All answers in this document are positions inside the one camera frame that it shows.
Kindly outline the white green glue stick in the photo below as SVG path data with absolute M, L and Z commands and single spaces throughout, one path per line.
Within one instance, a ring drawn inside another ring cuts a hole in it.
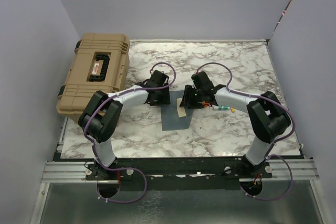
M 228 106 L 213 106 L 213 110 L 214 111 L 227 111 L 227 110 L 230 110 L 230 107 Z

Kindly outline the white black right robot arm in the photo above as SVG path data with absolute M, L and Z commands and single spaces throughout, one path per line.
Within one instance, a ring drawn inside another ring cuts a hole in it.
M 295 123 L 277 96 L 270 91 L 261 95 L 233 90 L 228 85 L 213 85 L 204 71 L 191 76 L 192 85 L 184 87 L 180 107 L 202 109 L 209 106 L 228 106 L 247 113 L 251 122 L 254 140 L 242 157 L 241 171 L 246 177 L 259 173 L 274 144 Z

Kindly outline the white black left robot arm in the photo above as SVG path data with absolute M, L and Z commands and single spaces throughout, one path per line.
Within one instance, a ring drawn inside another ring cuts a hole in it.
M 99 164 L 98 173 L 102 178 L 110 179 L 116 172 L 113 164 L 116 155 L 110 139 L 121 112 L 142 104 L 169 104 L 168 80 L 166 74 L 154 70 L 149 79 L 138 82 L 131 88 L 115 93 L 97 91 L 93 94 L 78 120 L 78 125 L 91 142 L 96 162 Z

